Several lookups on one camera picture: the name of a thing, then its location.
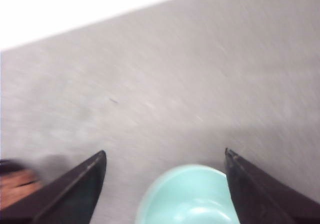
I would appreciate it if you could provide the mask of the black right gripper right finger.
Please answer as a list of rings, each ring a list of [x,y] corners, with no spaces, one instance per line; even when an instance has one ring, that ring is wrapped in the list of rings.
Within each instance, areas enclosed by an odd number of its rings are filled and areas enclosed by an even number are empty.
[[[319,223],[319,203],[227,148],[224,162],[240,223]]]

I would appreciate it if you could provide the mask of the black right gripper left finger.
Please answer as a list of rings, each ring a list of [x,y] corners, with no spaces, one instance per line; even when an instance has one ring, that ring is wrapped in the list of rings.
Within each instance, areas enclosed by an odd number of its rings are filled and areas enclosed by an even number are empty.
[[[104,183],[101,150],[50,184],[2,210],[1,223],[90,223]]]

